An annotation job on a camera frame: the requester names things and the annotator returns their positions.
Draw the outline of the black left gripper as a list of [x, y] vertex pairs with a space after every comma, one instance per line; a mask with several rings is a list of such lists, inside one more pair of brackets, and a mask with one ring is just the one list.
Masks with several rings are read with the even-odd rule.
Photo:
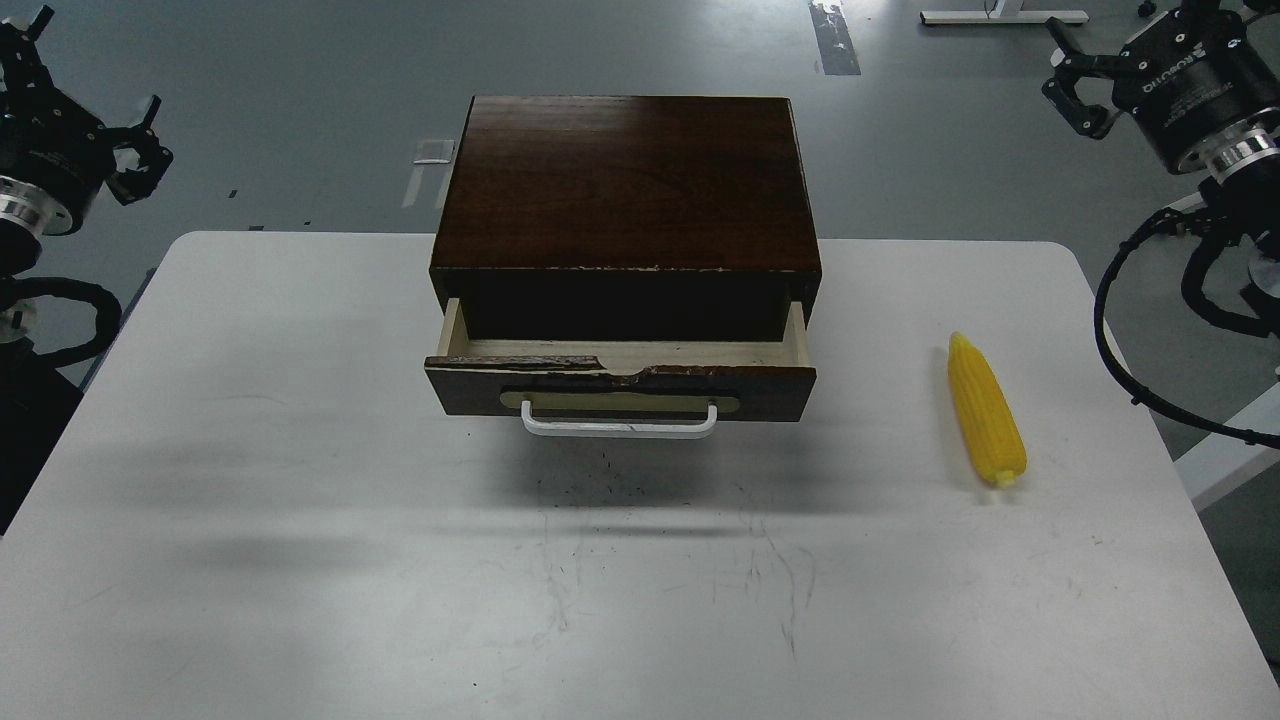
[[79, 231], [104, 184], [122, 206], [150, 199], [173, 163], [154, 128], [163, 100], [151, 95], [136, 123], [102, 128], [114, 152], [136, 155], [109, 176], [99, 119], [54, 86], [36, 47], [54, 15], [42, 4], [1, 22], [3, 218], [35, 236]]

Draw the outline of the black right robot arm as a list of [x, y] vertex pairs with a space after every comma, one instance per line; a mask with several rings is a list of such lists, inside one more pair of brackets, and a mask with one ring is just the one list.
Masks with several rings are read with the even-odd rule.
[[1277, 259], [1277, 76], [1248, 40], [1249, 20], [1216, 1], [1184, 1], [1152, 19], [1119, 53], [1088, 54], [1068, 24], [1044, 28], [1059, 58], [1042, 94], [1080, 136], [1105, 138], [1130, 117], [1174, 176], [1198, 170], [1203, 208], [1165, 208], [1123, 243], [1105, 272], [1094, 315], [1105, 316], [1111, 284], [1149, 236], [1184, 227], [1199, 237], [1181, 278], [1187, 306], [1211, 325], [1254, 337], [1277, 332], [1268, 291], [1251, 283], [1253, 316], [1231, 313], [1203, 291], [1208, 269], [1240, 238]]

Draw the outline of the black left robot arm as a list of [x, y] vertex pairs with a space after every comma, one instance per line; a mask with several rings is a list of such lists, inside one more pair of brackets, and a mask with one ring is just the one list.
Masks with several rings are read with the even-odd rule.
[[[60, 90], [37, 42], [55, 10], [42, 5], [28, 19], [3, 20], [1, 227], [3, 389], [36, 365], [56, 373], [100, 356], [122, 328], [119, 300], [99, 284], [31, 275], [45, 236], [78, 232], [101, 190], [127, 206], [150, 197], [173, 164], [173, 151], [154, 128], [161, 106], [148, 97], [140, 119], [110, 127]], [[93, 336], [79, 345], [37, 354], [29, 337], [35, 300], [60, 299], [93, 309]]]

